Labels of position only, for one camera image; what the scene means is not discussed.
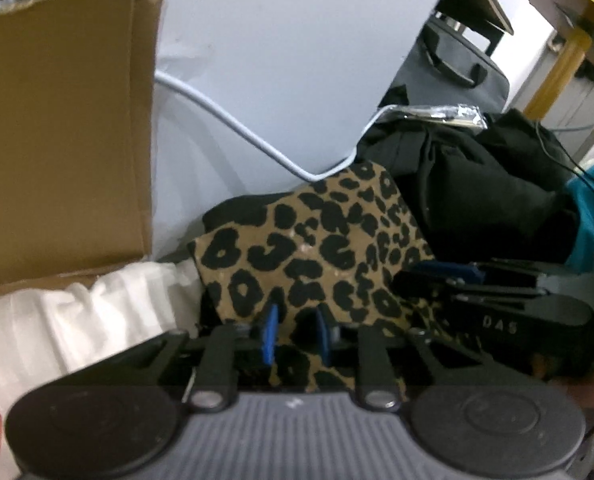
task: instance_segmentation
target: white fabric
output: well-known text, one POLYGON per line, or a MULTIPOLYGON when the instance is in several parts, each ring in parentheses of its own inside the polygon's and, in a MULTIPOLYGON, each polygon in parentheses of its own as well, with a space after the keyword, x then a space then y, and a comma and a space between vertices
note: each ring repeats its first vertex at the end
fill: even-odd
MULTIPOLYGON (((171 328, 197 335, 202 285, 193 260, 131 264, 90 289, 21 290, 0 297, 0 414, 40 384, 171 328)), ((4 438, 0 480, 18 468, 4 438)))

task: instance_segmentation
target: gray ribbed surface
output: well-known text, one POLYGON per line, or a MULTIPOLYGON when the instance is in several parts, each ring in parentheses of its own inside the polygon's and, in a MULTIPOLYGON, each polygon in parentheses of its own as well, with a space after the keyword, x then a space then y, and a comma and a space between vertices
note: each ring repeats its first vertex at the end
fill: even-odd
MULTIPOLYGON (((191 419, 168 454, 130 480, 472 480, 429 457, 393 415, 346 394, 242 395, 191 419)), ((541 480, 570 480, 564 473, 541 480)))

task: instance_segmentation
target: gray bag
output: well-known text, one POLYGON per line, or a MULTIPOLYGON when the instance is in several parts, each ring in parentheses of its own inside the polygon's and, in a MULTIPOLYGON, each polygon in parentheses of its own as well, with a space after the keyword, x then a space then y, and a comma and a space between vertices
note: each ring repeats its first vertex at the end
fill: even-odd
POLYGON ((510 83, 470 41, 431 18, 397 72, 391 88, 406 86, 411 105, 475 105, 501 112, 510 83))

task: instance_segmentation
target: bag handle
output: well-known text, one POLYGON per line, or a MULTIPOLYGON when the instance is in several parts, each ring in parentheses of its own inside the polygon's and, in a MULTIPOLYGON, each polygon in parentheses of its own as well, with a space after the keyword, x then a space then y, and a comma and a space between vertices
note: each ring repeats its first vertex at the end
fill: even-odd
POLYGON ((424 29, 421 33, 422 42, 426 49, 426 55, 430 60, 430 64, 441 72, 446 78, 450 79, 453 83, 463 86, 464 88, 477 88, 481 85, 488 76, 488 70, 475 63, 470 71, 470 77, 463 75, 458 72, 453 66, 446 63, 437 54, 437 48, 439 47, 439 34, 432 30, 428 25, 424 25, 424 29))

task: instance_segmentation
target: white wall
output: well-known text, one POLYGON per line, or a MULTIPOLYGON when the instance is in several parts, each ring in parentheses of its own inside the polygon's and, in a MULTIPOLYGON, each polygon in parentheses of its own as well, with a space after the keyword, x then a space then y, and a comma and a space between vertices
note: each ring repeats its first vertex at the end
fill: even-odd
MULTIPOLYGON (((357 143, 437 0, 166 1, 159 54, 178 56, 167 70, 317 173, 357 143)), ((155 255, 227 198, 300 184, 161 89, 154 122, 155 255)))
MULTIPOLYGON (((539 60, 539 55, 554 30, 531 6, 528 0, 499 0, 510 18, 514 36, 506 35, 492 56, 495 63, 510 81, 510 103, 521 89, 539 60)), ((479 46, 487 46, 477 34, 468 31, 466 36, 479 46)))

